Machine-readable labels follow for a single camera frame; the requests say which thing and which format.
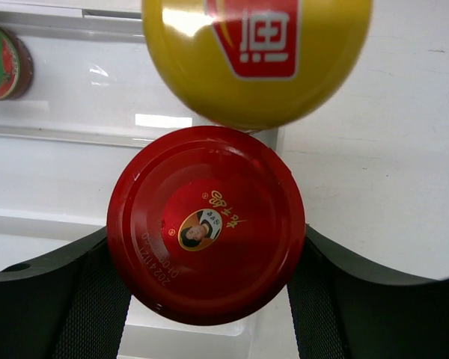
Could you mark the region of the red-lid sauce jar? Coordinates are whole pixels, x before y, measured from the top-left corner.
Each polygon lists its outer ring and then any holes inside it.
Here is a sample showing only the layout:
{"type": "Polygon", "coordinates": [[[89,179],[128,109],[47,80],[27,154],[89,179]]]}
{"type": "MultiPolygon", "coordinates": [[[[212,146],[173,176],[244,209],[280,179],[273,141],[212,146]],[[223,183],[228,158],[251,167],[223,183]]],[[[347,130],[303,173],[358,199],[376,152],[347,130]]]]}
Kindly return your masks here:
{"type": "Polygon", "coordinates": [[[152,311],[221,325],[269,303],[292,277],[305,211],[263,142],[220,126],[171,132],[126,166],[109,202],[113,263],[152,311]]]}

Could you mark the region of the tall sauce bottle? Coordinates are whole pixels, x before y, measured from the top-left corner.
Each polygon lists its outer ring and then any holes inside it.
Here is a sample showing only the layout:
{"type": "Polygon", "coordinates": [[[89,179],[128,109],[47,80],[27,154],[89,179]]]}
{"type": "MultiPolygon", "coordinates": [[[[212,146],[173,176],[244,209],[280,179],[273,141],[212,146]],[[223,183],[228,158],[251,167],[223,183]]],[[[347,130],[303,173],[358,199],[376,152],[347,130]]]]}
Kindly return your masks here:
{"type": "Polygon", "coordinates": [[[0,101],[21,97],[33,79],[33,61],[25,44],[0,27],[0,101]]]}
{"type": "Polygon", "coordinates": [[[352,72],[373,4],[355,1],[143,1],[145,42],[163,82],[223,126],[292,123],[352,72]]]}

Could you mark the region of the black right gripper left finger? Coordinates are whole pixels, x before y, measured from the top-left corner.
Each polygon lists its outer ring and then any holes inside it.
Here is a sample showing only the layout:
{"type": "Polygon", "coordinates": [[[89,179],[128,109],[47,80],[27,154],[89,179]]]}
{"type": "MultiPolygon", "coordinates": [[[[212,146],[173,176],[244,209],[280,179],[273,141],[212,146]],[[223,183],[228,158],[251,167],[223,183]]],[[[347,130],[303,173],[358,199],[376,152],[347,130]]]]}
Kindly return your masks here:
{"type": "Polygon", "coordinates": [[[116,358],[130,292],[106,229],[0,271],[0,358],[116,358]]]}

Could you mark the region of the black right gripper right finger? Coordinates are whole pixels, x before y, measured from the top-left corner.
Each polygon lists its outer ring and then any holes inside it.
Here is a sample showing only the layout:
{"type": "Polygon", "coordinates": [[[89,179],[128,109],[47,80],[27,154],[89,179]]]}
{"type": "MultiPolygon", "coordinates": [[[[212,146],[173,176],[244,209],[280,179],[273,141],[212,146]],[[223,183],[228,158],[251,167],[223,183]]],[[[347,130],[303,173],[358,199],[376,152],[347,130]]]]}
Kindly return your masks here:
{"type": "Polygon", "coordinates": [[[300,358],[449,358],[449,278],[391,269],[307,227],[287,291],[300,358]]]}

